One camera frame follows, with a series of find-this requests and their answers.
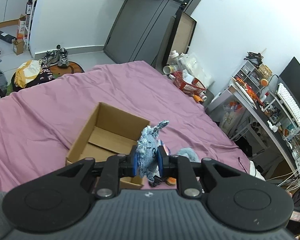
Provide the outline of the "pair of sneakers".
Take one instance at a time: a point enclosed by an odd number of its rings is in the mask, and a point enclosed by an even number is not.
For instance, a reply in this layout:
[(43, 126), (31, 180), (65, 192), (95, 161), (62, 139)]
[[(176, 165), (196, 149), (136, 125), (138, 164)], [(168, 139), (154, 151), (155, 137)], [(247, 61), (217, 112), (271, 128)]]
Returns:
[(69, 66), (68, 51), (57, 45), (55, 50), (47, 51), (39, 63), (48, 67), (56, 63), (60, 68), (67, 68)]

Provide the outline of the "red plastic basket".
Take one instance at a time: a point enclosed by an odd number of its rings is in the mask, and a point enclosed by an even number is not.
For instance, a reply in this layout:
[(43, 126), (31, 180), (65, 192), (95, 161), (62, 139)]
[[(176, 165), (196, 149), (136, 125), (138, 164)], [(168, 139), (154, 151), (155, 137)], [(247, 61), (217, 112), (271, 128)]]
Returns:
[(183, 73), (180, 71), (173, 72), (174, 76), (173, 84), (183, 92), (192, 93), (199, 95), (200, 93), (205, 93), (205, 86), (195, 77), (191, 83), (183, 80)]

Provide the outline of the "grey door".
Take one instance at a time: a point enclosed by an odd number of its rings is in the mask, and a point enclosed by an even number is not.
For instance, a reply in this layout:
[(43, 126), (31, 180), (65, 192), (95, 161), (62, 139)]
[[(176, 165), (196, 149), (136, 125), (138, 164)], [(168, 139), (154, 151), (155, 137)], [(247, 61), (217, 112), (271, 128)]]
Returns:
[(201, 0), (125, 0), (108, 35), (105, 54), (116, 63), (154, 66), (168, 25), (179, 10), (192, 14)]

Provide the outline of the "paper tape roll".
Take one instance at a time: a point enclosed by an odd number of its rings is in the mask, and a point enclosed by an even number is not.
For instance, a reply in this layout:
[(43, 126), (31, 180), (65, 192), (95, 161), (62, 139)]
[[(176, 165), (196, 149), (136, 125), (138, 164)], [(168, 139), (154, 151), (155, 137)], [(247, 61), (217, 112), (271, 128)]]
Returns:
[(165, 75), (170, 75), (175, 71), (175, 69), (170, 65), (166, 65), (162, 68), (162, 71)]

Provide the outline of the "blue fluffy plush slipper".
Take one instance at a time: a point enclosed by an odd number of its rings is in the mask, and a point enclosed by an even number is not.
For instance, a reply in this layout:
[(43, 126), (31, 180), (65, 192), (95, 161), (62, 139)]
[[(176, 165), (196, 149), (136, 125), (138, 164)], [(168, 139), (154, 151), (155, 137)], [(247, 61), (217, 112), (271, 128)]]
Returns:
[(198, 155), (192, 148), (182, 148), (176, 153), (176, 155), (187, 157), (190, 160), (190, 162), (200, 163)]

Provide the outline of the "purple bed sheet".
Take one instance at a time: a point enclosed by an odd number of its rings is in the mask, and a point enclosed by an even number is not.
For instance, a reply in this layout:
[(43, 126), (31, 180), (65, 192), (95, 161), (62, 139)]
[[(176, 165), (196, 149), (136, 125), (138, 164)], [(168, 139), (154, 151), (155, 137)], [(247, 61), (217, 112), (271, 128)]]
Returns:
[(146, 126), (168, 125), (159, 138), (172, 153), (189, 147), (249, 173), (247, 156), (205, 113), (143, 61), (95, 66), (85, 73), (0, 99), (0, 191), (78, 159), (129, 153)]

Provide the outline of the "hamburger plush toy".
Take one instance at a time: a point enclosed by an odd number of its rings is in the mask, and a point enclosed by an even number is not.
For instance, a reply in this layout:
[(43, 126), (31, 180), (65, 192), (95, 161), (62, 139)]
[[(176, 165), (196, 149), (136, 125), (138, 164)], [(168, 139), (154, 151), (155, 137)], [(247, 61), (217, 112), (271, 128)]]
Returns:
[(170, 185), (170, 186), (174, 186), (174, 185), (176, 185), (176, 179), (172, 178), (172, 177), (169, 177), (169, 178), (166, 179), (166, 184)]

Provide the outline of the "orange bottle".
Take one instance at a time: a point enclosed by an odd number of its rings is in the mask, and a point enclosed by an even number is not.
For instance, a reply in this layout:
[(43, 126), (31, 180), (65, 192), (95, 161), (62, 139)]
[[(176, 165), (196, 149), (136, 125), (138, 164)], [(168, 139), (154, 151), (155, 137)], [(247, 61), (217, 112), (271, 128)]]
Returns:
[(193, 95), (192, 97), (193, 97), (193, 99), (195, 100), (196, 103), (203, 103), (203, 100), (200, 96)]

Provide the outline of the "white plastic bag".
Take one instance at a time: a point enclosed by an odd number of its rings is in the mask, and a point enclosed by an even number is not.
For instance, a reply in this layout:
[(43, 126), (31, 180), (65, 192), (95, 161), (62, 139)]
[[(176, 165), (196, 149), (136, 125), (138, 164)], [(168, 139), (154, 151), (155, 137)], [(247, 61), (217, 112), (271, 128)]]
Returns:
[(188, 73), (196, 77), (205, 88), (209, 88), (214, 83), (212, 75), (198, 62), (194, 53), (181, 53), (181, 62)]

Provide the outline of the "blue tissue pack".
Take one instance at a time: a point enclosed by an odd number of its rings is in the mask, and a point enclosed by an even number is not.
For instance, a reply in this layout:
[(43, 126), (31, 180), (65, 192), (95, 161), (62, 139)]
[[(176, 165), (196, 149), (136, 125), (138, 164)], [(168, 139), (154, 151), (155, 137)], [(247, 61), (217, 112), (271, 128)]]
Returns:
[(162, 147), (164, 148), (166, 154), (170, 155), (170, 149), (165, 144), (162, 144)]

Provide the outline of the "black framed cork board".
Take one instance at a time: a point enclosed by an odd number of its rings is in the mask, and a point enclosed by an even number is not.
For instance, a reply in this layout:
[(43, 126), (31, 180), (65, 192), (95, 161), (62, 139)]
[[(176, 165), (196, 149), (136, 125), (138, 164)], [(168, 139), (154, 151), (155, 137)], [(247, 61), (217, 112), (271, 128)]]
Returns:
[(166, 31), (167, 38), (162, 64), (168, 63), (168, 57), (174, 50), (179, 54), (188, 52), (196, 25), (197, 21), (191, 16), (181, 10), (177, 11), (176, 16), (173, 17), (173, 23)]

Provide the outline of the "brown cardboard box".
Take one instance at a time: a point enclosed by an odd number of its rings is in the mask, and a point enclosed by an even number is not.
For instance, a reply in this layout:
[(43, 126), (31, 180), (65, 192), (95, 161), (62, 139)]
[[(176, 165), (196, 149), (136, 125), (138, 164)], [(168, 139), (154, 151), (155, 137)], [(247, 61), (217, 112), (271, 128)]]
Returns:
[(150, 122), (104, 102), (98, 103), (66, 156), (66, 165), (84, 158), (106, 161), (118, 154), (130, 154)]

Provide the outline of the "white desk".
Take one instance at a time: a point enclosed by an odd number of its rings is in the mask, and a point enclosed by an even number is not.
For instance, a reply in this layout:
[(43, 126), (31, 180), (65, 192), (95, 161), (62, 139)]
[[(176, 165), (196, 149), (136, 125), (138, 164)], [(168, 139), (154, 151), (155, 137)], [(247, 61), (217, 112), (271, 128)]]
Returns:
[(296, 182), (291, 181), (291, 187), (294, 189), (295, 187), (300, 186), (300, 162), (298, 159), (295, 159), (292, 155), (292, 150), (290, 150), (286, 144), (286, 142), (282, 139), (281, 135), (278, 132), (273, 132), (269, 124), (267, 123), (268, 119), (266, 115), (262, 113), (262, 111), (257, 107), (253, 106), (249, 100), (243, 96), (241, 92), (237, 90), (234, 85), (230, 85), (224, 91), (220, 92), (217, 96), (213, 98), (213, 100), (208, 104), (205, 108), (207, 113), (212, 113), (218, 106), (221, 106), (226, 100), (234, 97), (236, 101), (238, 101), (243, 108), (245, 108), (253, 118), (256, 119), (257, 122), (261, 125), (261, 127), (265, 130), (267, 135), (270, 137), (272, 142), (275, 144), (286, 163), (289, 165), (292, 174), (288, 178), (294, 177)]

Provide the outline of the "black stitched soft toy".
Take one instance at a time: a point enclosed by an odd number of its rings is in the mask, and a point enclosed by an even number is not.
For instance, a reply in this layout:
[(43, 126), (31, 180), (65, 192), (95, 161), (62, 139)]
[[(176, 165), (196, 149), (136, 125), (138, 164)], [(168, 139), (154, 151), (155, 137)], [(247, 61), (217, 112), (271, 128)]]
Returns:
[(149, 180), (148, 184), (150, 187), (157, 187), (159, 185), (161, 185), (162, 183), (165, 183), (166, 178), (161, 178), (159, 176), (154, 176), (153, 180)]

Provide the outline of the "blue knitted soft toy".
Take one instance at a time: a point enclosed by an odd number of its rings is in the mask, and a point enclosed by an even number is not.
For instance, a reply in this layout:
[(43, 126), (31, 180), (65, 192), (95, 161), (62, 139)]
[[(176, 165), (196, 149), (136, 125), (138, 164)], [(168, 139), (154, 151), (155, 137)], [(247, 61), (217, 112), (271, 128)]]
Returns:
[(156, 126), (146, 126), (136, 145), (137, 168), (141, 178), (147, 177), (150, 183), (154, 183), (157, 173), (157, 151), (159, 147), (159, 132), (169, 124), (168, 120), (159, 122)]

